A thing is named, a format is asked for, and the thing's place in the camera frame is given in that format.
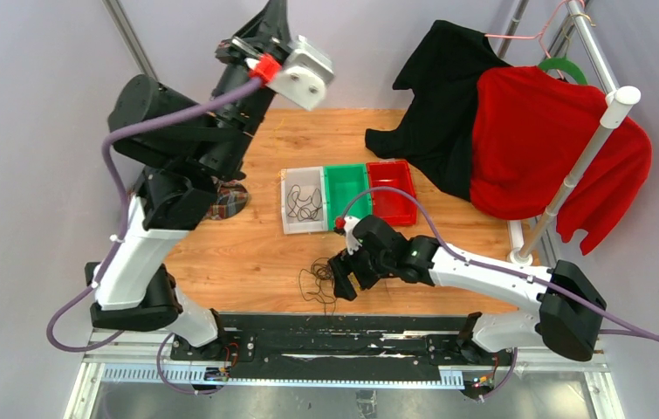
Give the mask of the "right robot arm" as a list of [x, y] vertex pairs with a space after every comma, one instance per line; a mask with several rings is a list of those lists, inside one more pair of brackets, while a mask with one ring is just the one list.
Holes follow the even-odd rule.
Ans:
[[352, 301], [380, 280], [454, 287], [516, 306], [505, 314], [471, 313], [453, 349], [478, 364], [491, 354], [546, 347], [571, 361], [593, 357], [606, 302], [575, 264], [523, 266], [461, 251], [436, 237], [406, 238], [377, 216], [346, 217], [344, 250], [329, 258], [333, 293]]

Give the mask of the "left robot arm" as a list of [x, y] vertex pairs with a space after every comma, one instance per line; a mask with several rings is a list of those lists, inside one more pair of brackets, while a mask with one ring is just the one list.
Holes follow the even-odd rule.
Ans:
[[217, 47], [225, 69], [209, 102], [199, 104], [146, 74], [122, 89], [102, 152], [125, 155], [143, 169], [132, 187], [114, 182], [124, 212], [112, 252], [89, 282], [94, 326], [164, 328], [206, 361], [224, 354], [215, 311], [185, 296], [164, 259], [204, 219], [220, 185], [243, 180], [244, 155], [274, 98], [247, 59], [283, 64], [289, 38], [286, 2], [270, 1]]

